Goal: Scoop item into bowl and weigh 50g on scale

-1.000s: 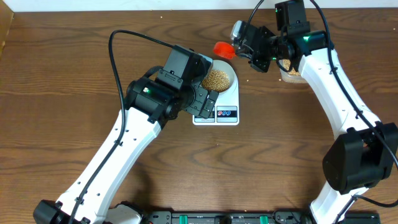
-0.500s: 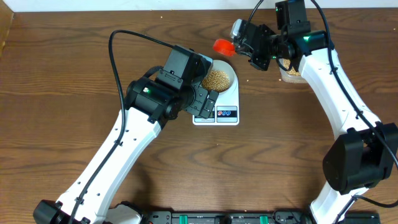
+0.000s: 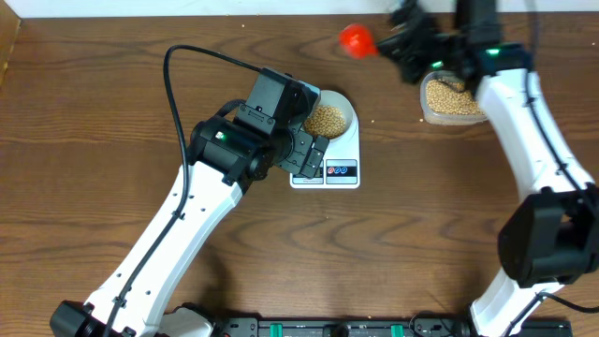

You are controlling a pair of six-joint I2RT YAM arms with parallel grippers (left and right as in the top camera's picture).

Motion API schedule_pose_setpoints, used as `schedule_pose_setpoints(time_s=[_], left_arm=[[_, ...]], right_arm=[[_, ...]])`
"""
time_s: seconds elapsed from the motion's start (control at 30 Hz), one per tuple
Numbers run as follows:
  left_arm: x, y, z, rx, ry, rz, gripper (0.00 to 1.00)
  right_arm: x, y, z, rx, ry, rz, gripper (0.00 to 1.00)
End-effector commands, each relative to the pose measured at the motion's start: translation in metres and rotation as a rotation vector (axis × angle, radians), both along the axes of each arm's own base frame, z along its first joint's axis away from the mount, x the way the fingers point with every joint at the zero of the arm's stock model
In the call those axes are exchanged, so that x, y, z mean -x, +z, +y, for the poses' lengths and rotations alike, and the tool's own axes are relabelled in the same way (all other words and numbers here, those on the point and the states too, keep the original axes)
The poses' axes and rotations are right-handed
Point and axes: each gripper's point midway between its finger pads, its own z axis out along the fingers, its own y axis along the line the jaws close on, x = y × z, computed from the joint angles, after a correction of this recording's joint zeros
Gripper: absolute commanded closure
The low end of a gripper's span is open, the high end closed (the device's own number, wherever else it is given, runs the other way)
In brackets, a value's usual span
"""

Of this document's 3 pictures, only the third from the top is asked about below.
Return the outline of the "red plastic measuring scoop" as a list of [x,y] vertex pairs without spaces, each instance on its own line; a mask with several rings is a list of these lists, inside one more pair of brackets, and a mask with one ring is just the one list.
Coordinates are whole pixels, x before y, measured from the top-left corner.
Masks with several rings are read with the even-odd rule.
[[346,26],[339,34],[339,42],[343,49],[355,59],[364,59],[378,54],[371,31],[359,23]]

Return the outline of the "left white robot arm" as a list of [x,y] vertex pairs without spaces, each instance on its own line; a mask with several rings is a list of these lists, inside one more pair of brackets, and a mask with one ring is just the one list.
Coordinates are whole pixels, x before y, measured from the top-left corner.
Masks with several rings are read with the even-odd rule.
[[312,178],[329,145],[302,128],[319,88],[263,68],[247,99],[193,129],[168,197],[117,270],[85,302],[51,316],[56,336],[211,336],[215,324],[167,304],[215,227],[272,167]]

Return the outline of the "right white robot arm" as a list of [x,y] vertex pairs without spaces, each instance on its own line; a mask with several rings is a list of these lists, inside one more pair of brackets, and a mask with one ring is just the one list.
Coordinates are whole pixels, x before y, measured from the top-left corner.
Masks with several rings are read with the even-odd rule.
[[498,236],[501,267],[460,334],[515,335],[544,300],[597,270],[597,185],[548,109],[533,48],[504,41],[494,2],[459,1],[449,34],[417,0],[401,2],[390,19],[399,31],[378,52],[410,83],[435,68],[460,79],[512,169],[520,204]]

